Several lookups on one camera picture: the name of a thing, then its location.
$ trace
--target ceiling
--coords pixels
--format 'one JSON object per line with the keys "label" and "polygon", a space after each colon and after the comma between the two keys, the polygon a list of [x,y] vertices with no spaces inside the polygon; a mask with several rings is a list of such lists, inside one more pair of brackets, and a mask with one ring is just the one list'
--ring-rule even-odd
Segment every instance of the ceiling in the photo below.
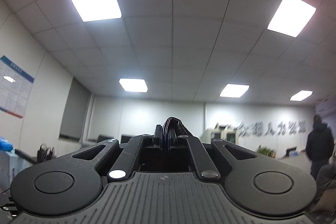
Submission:
{"label": "ceiling", "polygon": [[[91,92],[194,102],[313,105],[336,92],[336,0],[296,37],[267,30],[281,0],[118,0],[122,18],[85,22],[71,0],[5,0]],[[145,79],[147,93],[119,78]],[[241,98],[224,86],[250,85]],[[313,94],[290,102],[300,90]]]}

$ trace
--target poster blue header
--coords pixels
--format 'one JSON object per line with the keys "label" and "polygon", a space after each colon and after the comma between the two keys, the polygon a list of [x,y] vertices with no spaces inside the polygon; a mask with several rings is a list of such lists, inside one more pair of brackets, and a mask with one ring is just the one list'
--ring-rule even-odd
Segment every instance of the poster blue header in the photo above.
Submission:
{"label": "poster blue header", "polygon": [[32,78],[28,73],[26,73],[23,69],[21,69],[18,65],[10,61],[6,56],[2,56],[0,58],[2,62],[4,62],[6,65],[11,67],[13,70],[15,70],[19,75],[21,75],[23,78],[27,79],[29,82],[34,83],[34,78]]}

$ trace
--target jacket hood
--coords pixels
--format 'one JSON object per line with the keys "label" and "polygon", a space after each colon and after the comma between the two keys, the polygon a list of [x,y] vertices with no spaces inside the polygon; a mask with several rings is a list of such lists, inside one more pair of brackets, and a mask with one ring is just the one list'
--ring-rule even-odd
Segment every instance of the jacket hood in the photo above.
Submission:
{"label": "jacket hood", "polygon": [[327,128],[327,124],[325,124],[325,123],[314,122],[314,124],[313,124],[313,129],[318,131],[318,132],[322,132],[326,128]]}

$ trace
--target black pants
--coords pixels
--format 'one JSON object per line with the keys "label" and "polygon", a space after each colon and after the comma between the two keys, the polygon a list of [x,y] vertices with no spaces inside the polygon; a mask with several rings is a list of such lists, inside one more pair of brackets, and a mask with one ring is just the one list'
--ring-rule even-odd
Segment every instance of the black pants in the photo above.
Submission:
{"label": "black pants", "polygon": [[319,173],[321,167],[323,165],[327,165],[329,163],[329,159],[317,160],[311,163],[310,174],[316,180],[317,174]]}

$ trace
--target person in black jacket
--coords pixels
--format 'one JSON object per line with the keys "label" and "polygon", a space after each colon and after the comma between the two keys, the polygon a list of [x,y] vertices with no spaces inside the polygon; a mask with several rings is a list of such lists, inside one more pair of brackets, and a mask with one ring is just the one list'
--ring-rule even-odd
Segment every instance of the person in black jacket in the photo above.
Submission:
{"label": "person in black jacket", "polygon": [[319,115],[314,116],[313,131],[308,135],[306,153],[312,161],[310,174],[316,180],[323,165],[329,163],[334,150],[334,138],[327,124],[322,123]]}

